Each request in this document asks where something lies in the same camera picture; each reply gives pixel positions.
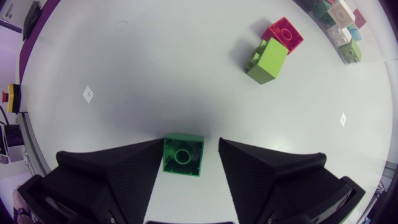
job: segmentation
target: white sticker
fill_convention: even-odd
[[[87,103],[90,103],[91,99],[93,98],[94,93],[92,90],[87,86],[86,90],[83,92],[83,97],[86,99]]]
[[[344,125],[346,124],[346,120],[347,120],[347,117],[346,117],[346,115],[343,113],[342,115],[341,115],[341,118],[340,118],[340,123],[341,123],[341,125],[344,127]]]

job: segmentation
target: duplo block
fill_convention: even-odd
[[[344,59],[344,63],[357,63],[361,61],[362,52],[356,45],[354,39],[351,39],[348,44],[340,46],[338,50]]]
[[[328,13],[341,28],[347,27],[355,21],[355,15],[345,1],[335,2],[328,9]]]
[[[325,2],[324,0],[319,1],[317,6],[315,6],[315,9],[312,11],[314,17],[324,24],[333,25],[335,21],[328,13],[330,7],[331,5],[328,2]]]
[[[260,84],[276,79],[287,52],[287,48],[272,37],[268,42],[262,40],[246,64],[247,75]]]
[[[200,176],[205,138],[191,134],[170,133],[164,137],[163,171]]]
[[[352,38],[347,28],[340,28],[337,24],[329,28],[326,32],[336,47],[348,44]]]
[[[288,54],[290,54],[304,40],[285,17],[269,26],[262,34],[262,38],[265,41],[269,41],[271,37],[285,46],[287,50],[289,50]]]
[[[362,26],[366,23],[365,18],[362,16],[361,12],[358,9],[355,9],[353,13],[355,16],[355,26],[359,29],[362,28]]]
[[[359,33],[359,30],[356,28],[356,26],[354,24],[351,24],[347,27],[347,29],[349,30],[351,36],[353,37],[353,39],[357,42],[362,40],[361,34]]]
[[[319,0],[294,0],[306,13],[312,11]]]

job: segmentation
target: white table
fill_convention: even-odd
[[[278,79],[259,85],[243,65],[283,16],[304,42]],[[200,177],[159,168],[145,219],[161,222],[238,222],[218,155],[223,137],[325,153],[329,171],[366,191],[346,221],[355,223],[391,140],[384,62],[343,64],[293,1],[61,1],[30,55],[22,94],[51,169],[58,151],[98,151],[169,132],[204,136]]]

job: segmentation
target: green lego brick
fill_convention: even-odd
[[[353,38],[348,44],[340,46],[338,50],[340,51],[340,54],[344,59],[344,63],[356,63],[361,61],[362,52],[356,45]]]
[[[315,6],[315,9],[312,11],[314,17],[318,21],[320,21],[324,24],[328,24],[328,25],[335,24],[335,21],[328,13],[328,9],[330,7],[331,7],[331,4],[329,4],[328,2],[325,2],[324,0],[319,1],[317,6]]]
[[[317,6],[315,6],[315,9],[313,9],[313,16],[316,19],[321,18],[325,13],[328,12],[328,9],[330,9],[331,5],[324,0],[321,0],[318,2]]]
[[[164,137],[163,171],[200,176],[205,138],[191,134],[170,133]]]
[[[274,38],[268,42],[262,40],[247,62],[247,75],[260,84],[264,84],[278,77],[287,55],[287,48]]]

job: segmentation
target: red lego brick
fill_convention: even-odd
[[[355,26],[360,29],[363,25],[365,25],[366,20],[362,16],[361,12],[358,9],[354,10],[354,15],[355,15]]]
[[[328,2],[328,3],[330,3],[330,4],[333,4],[333,3],[335,3],[335,0],[325,0],[325,2]]]
[[[262,34],[262,38],[265,41],[268,41],[271,37],[285,46],[287,50],[289,50],[288,54],[290,54],[304,40],[285,17],[269,26]]]

